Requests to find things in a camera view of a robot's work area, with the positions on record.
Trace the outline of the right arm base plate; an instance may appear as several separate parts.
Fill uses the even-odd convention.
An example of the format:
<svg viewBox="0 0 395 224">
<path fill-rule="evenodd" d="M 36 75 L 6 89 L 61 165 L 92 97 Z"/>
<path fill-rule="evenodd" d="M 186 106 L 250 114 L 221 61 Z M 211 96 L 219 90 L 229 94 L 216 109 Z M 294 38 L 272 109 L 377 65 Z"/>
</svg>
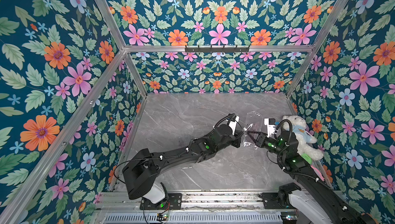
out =
<svg viewBox="0 0 395 224">
<path fill-rule="evenodd" d="M 287 193 L 261 193 L 259 197 L 263 200 L 266 209 L 294 209 L 289 201 Z"/>
</svg>

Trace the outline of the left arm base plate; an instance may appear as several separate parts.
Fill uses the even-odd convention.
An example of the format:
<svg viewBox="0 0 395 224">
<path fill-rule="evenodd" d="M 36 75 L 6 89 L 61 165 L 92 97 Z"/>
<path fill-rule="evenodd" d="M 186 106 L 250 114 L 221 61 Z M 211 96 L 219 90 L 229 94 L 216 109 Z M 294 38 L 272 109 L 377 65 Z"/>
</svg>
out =
<svg viewBox="0 0 395 224">
<path fill-rule="evenodd" d="M 180 210 L 181 193 L 148 193 L 141 199 L 140 210 Z"/>
</svg>

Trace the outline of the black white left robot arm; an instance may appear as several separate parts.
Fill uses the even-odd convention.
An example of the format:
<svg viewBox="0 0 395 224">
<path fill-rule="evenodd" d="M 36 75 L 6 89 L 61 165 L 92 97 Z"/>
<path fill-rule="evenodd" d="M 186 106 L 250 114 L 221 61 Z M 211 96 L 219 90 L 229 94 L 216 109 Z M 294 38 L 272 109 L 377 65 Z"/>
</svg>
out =
<svg viewBox="0 0 395 224">
<path fill-rule="evenodd" d="M 237 122 L 234 125 L 221 124 L 214 126 L 208 134 L 192 139 L 185 147 L 157 153 L 151 153 L 147 148 L 140 150 L 122 169 L 129 199 L 147 195 L 156 178 L 168 169 L 184 163 L 207 161 L 229 146 L 239 148 L 243 135 L 244 131 L 237 129 Z"/>
</svg>

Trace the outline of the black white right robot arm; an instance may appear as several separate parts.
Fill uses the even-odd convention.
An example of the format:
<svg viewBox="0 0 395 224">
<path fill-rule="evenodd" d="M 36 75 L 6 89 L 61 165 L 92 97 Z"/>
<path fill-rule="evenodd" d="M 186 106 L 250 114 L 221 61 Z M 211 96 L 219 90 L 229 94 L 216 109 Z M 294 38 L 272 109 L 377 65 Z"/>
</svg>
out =
<svg viewBox="0 0 395 224">
<path fill-rule="evenodd" d="M 247 131 L 257 147 L 276 155 L 277 165 L 297 183 L 279 188 L 278 203 L 291 205 L 316 224 L 375 224 L 374 218 L 361 214 L 343 201 L 325 182 L 319 171 L 297 152 L 296 134 L 284 130 L 269 137 L 258 131 Z"/>
</svg>

